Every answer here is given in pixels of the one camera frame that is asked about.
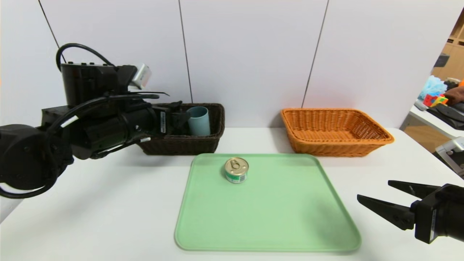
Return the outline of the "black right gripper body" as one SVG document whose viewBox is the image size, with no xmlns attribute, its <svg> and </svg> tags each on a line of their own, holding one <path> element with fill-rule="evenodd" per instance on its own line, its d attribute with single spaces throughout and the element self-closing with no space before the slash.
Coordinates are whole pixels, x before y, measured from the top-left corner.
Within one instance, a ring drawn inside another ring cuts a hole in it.
<svg viewBox="0 0 464 261">
<path fill-rule="evenodd" d="M 443 185 L 413 206 L 416 239 L 427 244 L 440 236 L 464 240 L 463 187 Z"/>
</svg>

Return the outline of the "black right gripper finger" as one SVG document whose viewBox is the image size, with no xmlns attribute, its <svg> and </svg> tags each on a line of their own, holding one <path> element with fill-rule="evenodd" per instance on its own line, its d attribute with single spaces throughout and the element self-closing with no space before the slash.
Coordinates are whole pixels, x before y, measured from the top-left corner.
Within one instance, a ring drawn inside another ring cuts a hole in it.
<svg viewBox="0 0 464 261">
<path fill-rule="evenodd" d="M 377 215 L 401 230 L 412 230 L 415 225 L 415 214 L 410 207 L 389 203 L 384 200 L 357 195 L 361 205 L 375 212 Z"/>
<path fill-rule="evenodd" d="M 403 181 L 395 181 L 395 180 L 389 180 L 388 185 L 400 191 L 403 191 L 410 195 L 418 197 L 420 199 L 424 199 L 428 195 L 440 189 L 439 186 L 423 185 L 419 183 L 403 182 Z"/>
</svg>

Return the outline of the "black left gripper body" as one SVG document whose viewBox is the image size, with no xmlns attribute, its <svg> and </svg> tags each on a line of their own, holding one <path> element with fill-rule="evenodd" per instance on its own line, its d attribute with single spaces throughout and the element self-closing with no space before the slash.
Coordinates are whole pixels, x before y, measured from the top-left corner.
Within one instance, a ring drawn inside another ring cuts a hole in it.
<svg viewBox="0 0 464 261">
<path fill-rule="evenodd" d="M 165 136 L 168 133 L 167 110 L 146 107 L 129 113 L 129 125 L 134 132 L 146 136 Z"/>
</svg>

